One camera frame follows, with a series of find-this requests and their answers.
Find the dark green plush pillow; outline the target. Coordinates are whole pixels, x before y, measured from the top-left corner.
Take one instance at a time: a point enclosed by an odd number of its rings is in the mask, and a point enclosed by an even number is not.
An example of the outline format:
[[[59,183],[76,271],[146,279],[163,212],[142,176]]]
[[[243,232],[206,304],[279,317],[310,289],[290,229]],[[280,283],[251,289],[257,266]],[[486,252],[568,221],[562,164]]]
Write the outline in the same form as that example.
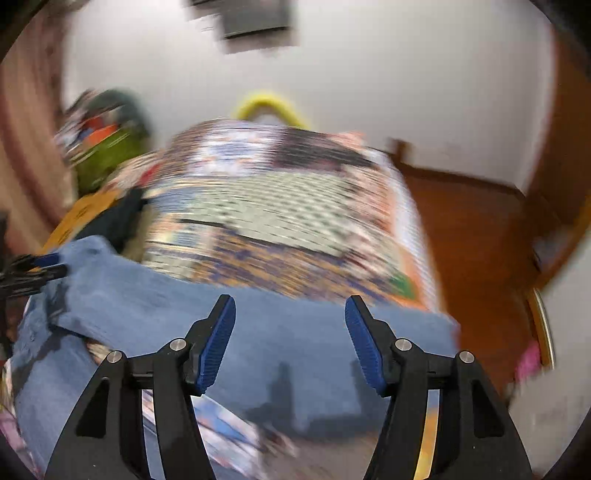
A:
[[[87,102],[88,112],[115,110],[119,123],[132,126],[140,136],[150,137],[151,125],[136,97],[120,89],[107,89],[94,95]]]

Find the small black wall monitor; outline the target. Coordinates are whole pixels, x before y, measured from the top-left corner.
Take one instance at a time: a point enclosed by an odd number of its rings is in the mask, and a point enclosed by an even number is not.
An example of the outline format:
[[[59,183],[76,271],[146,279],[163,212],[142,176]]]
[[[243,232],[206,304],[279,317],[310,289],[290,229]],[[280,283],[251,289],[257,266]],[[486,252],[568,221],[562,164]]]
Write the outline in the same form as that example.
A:
[[[294,2],[183,1],[191,20],[207,19],[214,39],[226,54],[274,51],[297,45]]]

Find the blue denim jeans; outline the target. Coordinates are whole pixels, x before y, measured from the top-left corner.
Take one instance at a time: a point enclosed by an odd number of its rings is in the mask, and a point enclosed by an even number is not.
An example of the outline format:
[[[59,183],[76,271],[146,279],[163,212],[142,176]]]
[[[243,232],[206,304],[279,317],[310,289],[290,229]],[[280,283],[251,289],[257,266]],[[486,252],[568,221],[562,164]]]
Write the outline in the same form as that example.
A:
[[[221,288],[188,283],[117,255],[100,237],[64,245],[65,278],[31,298],[10,362],[16,418],[45,468],[75,403],[95,372],[86,343],[149,354],[207,317]],[[214,402],[249,426],[297,444],[297,458],[238,456],[225,443],[220,479],[359,479],[388,404],[368,386],[342,302],[294,300],[233,288],[236,321]]]

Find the patchwork patterned bedspread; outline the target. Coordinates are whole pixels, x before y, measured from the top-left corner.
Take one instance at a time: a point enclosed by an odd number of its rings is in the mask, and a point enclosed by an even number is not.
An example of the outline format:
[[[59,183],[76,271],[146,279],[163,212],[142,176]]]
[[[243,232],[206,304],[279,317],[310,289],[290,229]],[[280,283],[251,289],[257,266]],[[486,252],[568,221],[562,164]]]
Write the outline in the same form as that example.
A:
[[[410,189],[359,134],[204,122],[124,162],[107,186],[143,189],[142,262],[174,278],[445,307]]]

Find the yellow curved headboard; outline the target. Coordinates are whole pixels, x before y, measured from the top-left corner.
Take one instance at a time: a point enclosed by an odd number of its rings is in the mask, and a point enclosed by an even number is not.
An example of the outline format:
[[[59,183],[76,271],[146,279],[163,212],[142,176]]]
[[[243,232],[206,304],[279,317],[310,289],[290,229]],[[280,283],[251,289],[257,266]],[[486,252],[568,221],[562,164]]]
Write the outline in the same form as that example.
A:
[[[238,104],[232,117],[242,121],[252,121],[260,111],[269,111],[285,125],[308,130],[310,124],[294,109],[286,99],[270,91],[256,91],[246,95]]]

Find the wooden door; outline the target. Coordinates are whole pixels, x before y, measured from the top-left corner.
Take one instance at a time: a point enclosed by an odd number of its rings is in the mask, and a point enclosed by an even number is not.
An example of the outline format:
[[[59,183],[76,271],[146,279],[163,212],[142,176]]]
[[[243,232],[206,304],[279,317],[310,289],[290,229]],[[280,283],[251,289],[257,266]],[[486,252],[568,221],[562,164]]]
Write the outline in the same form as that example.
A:
[[[590,57],[552,31],[555,79],[541,156],[526,195],[533,216],[531,253],[543,289],[561,272],[590,228]]]

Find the orange yellow blanket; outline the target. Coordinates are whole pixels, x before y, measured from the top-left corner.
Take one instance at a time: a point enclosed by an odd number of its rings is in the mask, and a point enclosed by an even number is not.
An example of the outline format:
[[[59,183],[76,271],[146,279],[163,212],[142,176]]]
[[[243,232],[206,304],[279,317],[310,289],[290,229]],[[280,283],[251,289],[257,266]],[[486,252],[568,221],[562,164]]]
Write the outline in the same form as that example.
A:
[[[39,253],[41,255],[50,253],[72,240],[83,227],[115,204],[120,198],[120,194],[120,190],[110,189],[78,199],[50,234]]]

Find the striped red curtain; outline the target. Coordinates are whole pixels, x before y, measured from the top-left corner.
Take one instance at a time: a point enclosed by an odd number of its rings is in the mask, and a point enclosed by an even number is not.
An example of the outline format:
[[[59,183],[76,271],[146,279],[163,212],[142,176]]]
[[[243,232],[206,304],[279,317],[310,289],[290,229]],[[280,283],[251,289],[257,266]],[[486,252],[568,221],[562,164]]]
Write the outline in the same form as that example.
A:
[[[1,210],[17,254],[41,249],[74,203],[73,174],[56,144],[66,14],[40,9],[1,62]]]

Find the pink object on floor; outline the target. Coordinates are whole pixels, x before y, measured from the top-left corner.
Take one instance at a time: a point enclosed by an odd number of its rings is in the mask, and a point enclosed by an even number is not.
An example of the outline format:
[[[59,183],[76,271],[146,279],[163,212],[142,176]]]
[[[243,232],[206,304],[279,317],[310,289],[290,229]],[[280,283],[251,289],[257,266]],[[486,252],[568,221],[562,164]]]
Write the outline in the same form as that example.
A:
[[[542,367],[539,343],[531,341],[520,356],[515,368],[514,379],[521,383],[536,375]]]

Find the dark folded clothing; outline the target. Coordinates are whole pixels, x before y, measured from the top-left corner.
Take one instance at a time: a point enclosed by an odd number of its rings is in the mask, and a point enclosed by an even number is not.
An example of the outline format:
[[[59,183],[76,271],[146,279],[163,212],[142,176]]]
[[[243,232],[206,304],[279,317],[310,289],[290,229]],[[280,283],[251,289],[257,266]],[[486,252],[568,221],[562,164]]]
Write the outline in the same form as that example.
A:
[[[74,237],[80,240],[90,236],[103,237],[120,254],[135,233],[145,200],[144,189],[133,187],[113,206],[101,212]]]

